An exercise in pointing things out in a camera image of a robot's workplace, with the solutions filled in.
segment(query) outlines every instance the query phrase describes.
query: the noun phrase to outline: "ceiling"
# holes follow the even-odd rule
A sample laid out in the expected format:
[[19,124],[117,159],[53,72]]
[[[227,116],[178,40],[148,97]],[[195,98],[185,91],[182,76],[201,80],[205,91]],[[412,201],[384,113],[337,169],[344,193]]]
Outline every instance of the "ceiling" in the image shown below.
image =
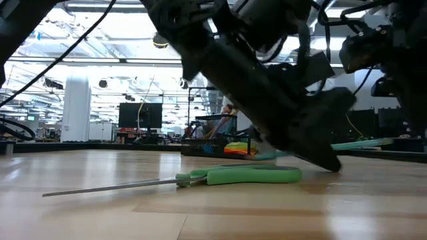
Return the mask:
[[[6,97],[20,89],[36,74],[41,72],[55,57],[60,56],[101,16],[109,1],[66,1],[54,8],[39,24],[24,44],[5,66],[7,82],[0,94]],[[334,1],[327,14],[330,18],[359,4],[357,1]],[[363,17],[365,12],[353,14],[351,18]],[[310,19],[313,40],[312,48],[326,47],[322,28]],[[91,98],[91,120],[118,120],[118,105],[129,102],[163,103],[163,125],[165,128],[183,127],[187,121],[188,90],[181,88],[180,56],[169,46],[158,49],[152,43],[156,30],[146,10],[139,1],[119,0],[112,12],[91,35],[79,44],[64,60],[43,79],[30,87],[15,101],[0,109],[10,117],[27,113],[38,113],[40,120],[54,123],[61,120],[64,90],[47,87],[54,81],[66,87],[67,73],[87,71],[93,97]],[[339,50],[349,31],[332,31],[332,50]],[[299,46],[296,37],[288,37],[284,49],[276,61],[292,61],[291,51]],[[100,80],[108,82],[107,88],[99,86]],[[207,79],[198,75],[190,87],[207,87]],[[217,91],[193,90],[194,101],[190,105],[190,117],[218,113],[222,106],[222,94]]]

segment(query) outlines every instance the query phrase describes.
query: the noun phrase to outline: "green scissor handle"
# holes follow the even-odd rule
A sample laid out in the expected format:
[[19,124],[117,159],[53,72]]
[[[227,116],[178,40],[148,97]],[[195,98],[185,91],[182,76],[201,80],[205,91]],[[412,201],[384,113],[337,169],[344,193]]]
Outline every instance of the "green scissor handle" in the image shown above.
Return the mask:
[[190,184],[192,178],[206,177],[208,185],[225,183],[295,183],[302,172],[294,167],[278,167],[268,164],[233,164],[193,170],[186,174],[177,174],[177,179],[188,179],[188,183],[179,183],[180,187]]

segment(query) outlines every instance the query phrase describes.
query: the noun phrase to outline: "white column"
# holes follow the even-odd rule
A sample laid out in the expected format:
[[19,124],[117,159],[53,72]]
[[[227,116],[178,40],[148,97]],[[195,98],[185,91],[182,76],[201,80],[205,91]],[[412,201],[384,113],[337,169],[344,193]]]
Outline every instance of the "white column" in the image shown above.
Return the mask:
[[85,68],[74,68],[65,85],[64,111],[62,119],[61,142],[87,141],[89,139],[89,120],[91,86]]

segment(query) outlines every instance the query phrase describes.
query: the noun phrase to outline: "white panel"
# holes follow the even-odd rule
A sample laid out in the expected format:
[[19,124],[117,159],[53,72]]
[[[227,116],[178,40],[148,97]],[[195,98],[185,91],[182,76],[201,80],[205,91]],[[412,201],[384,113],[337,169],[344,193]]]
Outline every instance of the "white panel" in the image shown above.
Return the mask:
[[90,123],[89,140],[111,141],[112,123]]

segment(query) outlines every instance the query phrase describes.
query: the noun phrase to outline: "colorful objects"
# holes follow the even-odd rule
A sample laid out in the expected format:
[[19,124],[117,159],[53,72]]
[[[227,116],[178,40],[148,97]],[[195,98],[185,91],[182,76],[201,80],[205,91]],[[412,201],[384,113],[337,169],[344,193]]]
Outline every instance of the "colorful objects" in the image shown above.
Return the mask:
[[[258,150],[255,147],[251,147],[250,154],[256,154]],[[241,154],[241,155],[247,155],[248,154],[248,143],[241,143],[241,142],[234,142],[229,143],[224,148],[225,154]]]

